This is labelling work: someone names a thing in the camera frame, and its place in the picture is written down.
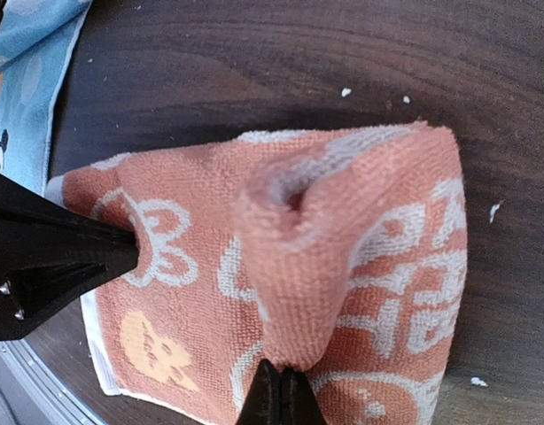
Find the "orange bunny towel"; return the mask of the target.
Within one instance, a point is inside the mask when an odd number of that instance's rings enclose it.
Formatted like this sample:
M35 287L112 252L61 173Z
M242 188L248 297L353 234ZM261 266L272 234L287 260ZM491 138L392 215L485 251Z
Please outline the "orange bunny towel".
M81 299L104 394L231 424L268 359L307 372L329 424L431 422L467 271L450 129L246 132L45 196L136 233L137 268Z

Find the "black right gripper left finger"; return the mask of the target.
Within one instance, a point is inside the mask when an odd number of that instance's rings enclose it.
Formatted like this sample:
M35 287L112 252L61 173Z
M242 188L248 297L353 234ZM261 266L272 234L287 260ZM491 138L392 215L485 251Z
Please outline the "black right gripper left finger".
M263 359L255 372L236 425L281 424L281 375Z

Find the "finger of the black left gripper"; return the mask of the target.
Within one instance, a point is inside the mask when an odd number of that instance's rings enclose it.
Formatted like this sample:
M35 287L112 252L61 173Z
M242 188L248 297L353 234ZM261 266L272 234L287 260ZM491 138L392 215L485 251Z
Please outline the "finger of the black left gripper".
M0 341L24 338L137 261L133 233L69 212L0 174Z

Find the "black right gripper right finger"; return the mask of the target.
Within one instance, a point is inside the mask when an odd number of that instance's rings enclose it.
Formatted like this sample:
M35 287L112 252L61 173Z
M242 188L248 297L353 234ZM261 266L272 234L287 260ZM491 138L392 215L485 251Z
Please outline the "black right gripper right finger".
M283 371L283 424L325 424L307 376L293 369Z

